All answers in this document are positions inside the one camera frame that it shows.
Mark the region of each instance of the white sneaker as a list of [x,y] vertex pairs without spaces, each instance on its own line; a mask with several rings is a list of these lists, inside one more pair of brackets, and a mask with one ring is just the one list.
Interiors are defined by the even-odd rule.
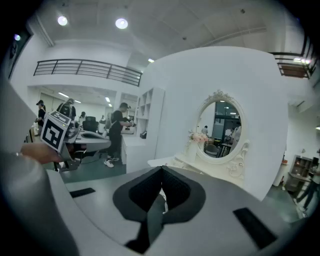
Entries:
[[105,160],[103,163],[104,163],[106,166],[108,166],[109,168],[115,167],[115,166],[113,165],[113,163],[111,162],[111,160]]
[[111,156],[109,156],[109,155],[107,158],[108,158],[108,160],[115,161],[115,162],[120,160],[120,158],[117,158],[117,157],[111,158]]
[[303,206],[299,206],[298,208],[299,208],[299,210],[300,210],[301,212],[303,212],[303,213],[306,211],[306,209],[305,209]]

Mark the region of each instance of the balcony railing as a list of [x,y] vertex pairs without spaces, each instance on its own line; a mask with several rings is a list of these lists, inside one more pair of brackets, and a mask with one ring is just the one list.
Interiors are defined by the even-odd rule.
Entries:
[[315,72],[318,57],[310,39],[304,35],[301,53],[292,52],[270,52],[277,61],[282,76],[306,78]]
[[139,86],[142,72],[129,67],[107,62],[65,58],[38,61],[34,76],[39,75],[84,75],[121,81],[133,86]]

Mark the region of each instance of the mirror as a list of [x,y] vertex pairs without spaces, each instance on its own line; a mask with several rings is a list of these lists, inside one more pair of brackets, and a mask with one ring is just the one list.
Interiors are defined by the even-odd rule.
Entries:
[[213,102],[203,111],[197,124],[197,132],[208,137],[200,148],[209,157],[223,158],[237,146],[241,130],[236,107],[225,100]]

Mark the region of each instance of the black chair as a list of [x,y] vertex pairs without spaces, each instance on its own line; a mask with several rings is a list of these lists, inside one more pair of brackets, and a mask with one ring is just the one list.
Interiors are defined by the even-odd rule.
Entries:
[[98,122],[94,116],[86,116],[85,121],[82,122],[83,129],[89,132],[97,132]]

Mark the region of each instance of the black cap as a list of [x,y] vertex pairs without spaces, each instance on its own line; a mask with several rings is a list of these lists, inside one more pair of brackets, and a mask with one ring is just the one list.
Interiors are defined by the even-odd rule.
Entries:
[[43,105],[43,104],[44,104],[44,101],[43,101],[42,99],[40,99],[39,102],[38,102],[36,105],[39,105],[39,104],[42,104],[42,105]]
[[125,103],[125,102],[122,102],[121,104],[120,104],[120,108],[129,108],[129,106],[128,106],[128,104],[127,103]]

